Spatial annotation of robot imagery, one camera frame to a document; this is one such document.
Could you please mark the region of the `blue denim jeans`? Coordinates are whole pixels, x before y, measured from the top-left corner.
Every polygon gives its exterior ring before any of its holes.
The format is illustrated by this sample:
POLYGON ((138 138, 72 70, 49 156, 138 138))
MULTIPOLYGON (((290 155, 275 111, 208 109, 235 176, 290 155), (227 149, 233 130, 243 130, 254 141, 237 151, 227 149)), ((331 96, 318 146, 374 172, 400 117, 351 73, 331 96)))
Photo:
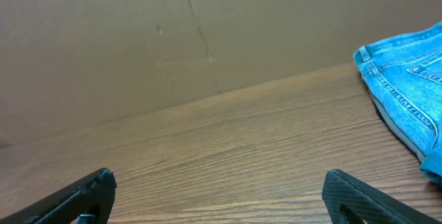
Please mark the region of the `blue denim jeans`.
POLYGON ((441 183, 441 24, 361 46, 354 61, 380 118, 441 183))

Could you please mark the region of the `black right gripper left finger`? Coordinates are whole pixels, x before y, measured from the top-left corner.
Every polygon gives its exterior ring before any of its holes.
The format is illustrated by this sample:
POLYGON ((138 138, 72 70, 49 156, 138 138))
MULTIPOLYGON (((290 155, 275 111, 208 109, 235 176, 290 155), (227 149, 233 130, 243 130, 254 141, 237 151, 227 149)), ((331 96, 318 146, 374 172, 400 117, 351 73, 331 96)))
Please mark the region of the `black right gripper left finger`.
POLYGON ((117 183, 101 168, 3 219, 4 224, 107 224, 117 183))

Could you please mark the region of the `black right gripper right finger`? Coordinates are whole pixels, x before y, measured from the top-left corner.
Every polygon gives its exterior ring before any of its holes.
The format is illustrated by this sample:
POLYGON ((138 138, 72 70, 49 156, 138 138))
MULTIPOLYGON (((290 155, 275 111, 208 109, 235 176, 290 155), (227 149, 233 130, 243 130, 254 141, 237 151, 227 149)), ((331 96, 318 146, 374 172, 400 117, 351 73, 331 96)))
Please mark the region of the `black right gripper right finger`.
POLYGON ((327 172, 322 200, 333 224, 441 224, 339 169, 327 172))

